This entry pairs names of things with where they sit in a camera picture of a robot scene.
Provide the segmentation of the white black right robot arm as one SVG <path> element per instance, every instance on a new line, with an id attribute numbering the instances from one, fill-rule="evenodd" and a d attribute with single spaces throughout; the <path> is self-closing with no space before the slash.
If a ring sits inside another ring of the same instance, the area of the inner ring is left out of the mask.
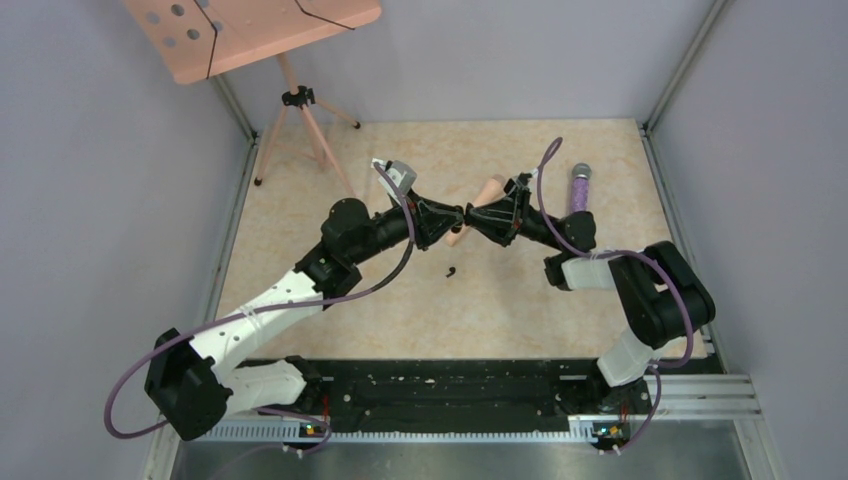
<path id="1" fill-rule="evenodd" d="M 612 412 L 626 400 L 626 385 L 641 378 L 671 341 L 688 339 L 715 318 L 714 301 L 669 241 L 641 252 L 595 252 L 587 179 L 573 180 L 569 211 L 557 218 L 532 206 L 531 178 L 521 174 L 507 181 L 500 194 L 480 194 L 467 205 L 465 223 L 501 246 L 524 237 L 559 249 L 544 260 L 547 281 L 559 290 L 618 295 L 627 328 L 595 361 L 586 385 L 589 404 Z"/>

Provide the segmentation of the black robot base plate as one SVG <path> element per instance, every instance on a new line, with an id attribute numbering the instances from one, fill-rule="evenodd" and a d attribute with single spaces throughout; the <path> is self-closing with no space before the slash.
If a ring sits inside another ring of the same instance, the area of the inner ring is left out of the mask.
<path id="1" fill-rule="evenodd" d="M 307 386 L 289 410 L 334 433 L 565 432 L 578 415 L 631 420 L 645 381 L 607 386 L 595 361 L 297 360 Z"/>

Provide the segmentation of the black glossy earbud charging case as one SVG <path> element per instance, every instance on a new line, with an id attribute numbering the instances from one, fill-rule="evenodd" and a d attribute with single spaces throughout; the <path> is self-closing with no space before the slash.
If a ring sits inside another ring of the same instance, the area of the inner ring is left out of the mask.
<path id="1" fill-rule="evenodd" d="M 473 209 L 473 205 L 471 203 L 467 203 L 466 206 L 464 207 L 463 212 L 462 212 L 462 214 L 463 214 L 462 224 L 461 224 L 462 229 L 465 229 L 469 226 L 470 212 L 471 212 L 472 209 Z"/>

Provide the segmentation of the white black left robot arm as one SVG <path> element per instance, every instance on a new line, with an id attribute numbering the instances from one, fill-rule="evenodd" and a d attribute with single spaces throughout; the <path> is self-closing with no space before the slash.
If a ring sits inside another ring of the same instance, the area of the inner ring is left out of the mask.
<path id="1" fill-rule="evenodd" d="M 337 201 L 319 242 L 294 267 L 221 324 L 204 332 L 163 333 L 155 343 L 144 390 L 183 440 L 209 432 L 224 417 L 267 404 L 308 413 L 319 404 L 312 374 L 284 360 L 257 368 L 241 364 L 297 322 L 335 303 L 354 300 L 359 265 L 405 242 L 402 259 L 425 250 L 460 226 L 464 211 L 409 192 L 391 209 L 370 214 L 354 198 Z"/>

